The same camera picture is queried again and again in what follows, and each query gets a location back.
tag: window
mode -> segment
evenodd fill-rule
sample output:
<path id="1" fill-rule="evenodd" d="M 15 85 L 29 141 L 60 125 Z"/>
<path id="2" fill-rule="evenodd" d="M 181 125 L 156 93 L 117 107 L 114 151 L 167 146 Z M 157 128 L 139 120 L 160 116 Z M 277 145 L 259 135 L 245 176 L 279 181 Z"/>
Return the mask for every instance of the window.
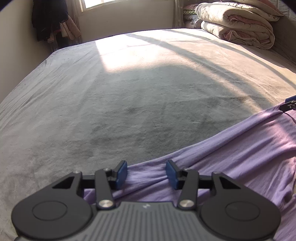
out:
<path id="1" fill-rule="evenodd" d="M 96 7 L 97 5 L 114 0 L 80 0 L 81 11 L 86 11 Z"/>

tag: wall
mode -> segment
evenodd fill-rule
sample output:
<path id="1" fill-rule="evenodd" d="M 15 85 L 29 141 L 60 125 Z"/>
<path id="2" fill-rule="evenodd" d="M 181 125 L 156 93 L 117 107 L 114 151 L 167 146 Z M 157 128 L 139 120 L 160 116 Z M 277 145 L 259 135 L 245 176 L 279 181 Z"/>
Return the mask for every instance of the wall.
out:
<path id="1" fill-rule="evenodd" d="M 172 0 L 123 0 L 104 3 L 79 16 L 83 42 L 142 30 L 172 28 Z"/>
<path id="2" fill-rule="evenodd" d="M 33 0 L 13 0 L 0 12 L 0 103 L 50 55 L 49 45 L 36 40 L 32 7 Z"/>

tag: beige comforter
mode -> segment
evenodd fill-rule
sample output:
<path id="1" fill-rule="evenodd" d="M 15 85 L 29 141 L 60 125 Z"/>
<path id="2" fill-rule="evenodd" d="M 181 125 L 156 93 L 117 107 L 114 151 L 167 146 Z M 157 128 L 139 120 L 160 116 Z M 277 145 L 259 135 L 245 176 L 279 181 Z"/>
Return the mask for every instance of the beige comforter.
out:
<path id="1" fill-rule="evenodd" d="M 253 12 L 214 2 L 199 4 L 196 13 L 203 20 L 201 28 L 220 39 L 260 49 L 270 49 L 274 44 L 272 26 Z"/>

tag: blue gripper pad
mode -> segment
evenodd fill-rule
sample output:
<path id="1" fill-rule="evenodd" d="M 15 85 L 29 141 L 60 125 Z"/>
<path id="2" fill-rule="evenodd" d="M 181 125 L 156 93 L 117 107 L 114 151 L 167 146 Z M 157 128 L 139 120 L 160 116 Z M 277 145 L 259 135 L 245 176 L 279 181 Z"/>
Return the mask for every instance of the blue gripper pad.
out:
<path id="1" fill-rule="evenodd" d="M 126 181 L 127 175 L 128 175 L 128 164 L 125 161 L 120 167 L 119 171 L 117 172 L 117 179 L 115 184 L 116 190 L 119 190 L 122 187 L 122 185 Z"/>
<path id="2" fill-rule="evenodd" d="M 288 102 L 290 102 L 290 101 L 292 101 L 292 100 L 296 100 L 296 95 L 287 98 L 287 99 L 285 100 L 285 103 L 288 103 Z"/>
<path id="3" fill-rule="evenodd" d="M 166 172 L 166 175 L 168 176 L 168 180 L 169 180 L 171 186 L 175 190 L 177 190 L 178 189 L 179 180 L 177 179 L 177 176 L 176 176 L 176 170 L 169 163 L 169 161 L 166 162 L 165 172 Z"/>

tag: purple fabric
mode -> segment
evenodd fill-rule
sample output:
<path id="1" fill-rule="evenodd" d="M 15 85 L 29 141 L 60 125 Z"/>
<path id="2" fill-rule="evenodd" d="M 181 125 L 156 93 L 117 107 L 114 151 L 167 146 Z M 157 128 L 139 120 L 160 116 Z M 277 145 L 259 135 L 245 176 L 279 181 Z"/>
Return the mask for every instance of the purple fabric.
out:
<path id="1" fill-rule="evenodd" d="M 172 159 L 180 168 L 189 167 L 201 175 L 221 171 L 275 203 L 282 213 L 277 241 L 296 240 L 296 195 L 293 194 L 296 165 L 296 111 L 282 113 L 279 107 L 262 111 L 221 133 L 169 155 L 132 165 L 122 190 L 114 197 L 126 201 L 173 201 L 174 191 L 165 174 L 165 162 Z M 199 190 L 199 202 L 209 197 Z M 85 200 L 94 203 L 94 190 Z"/>

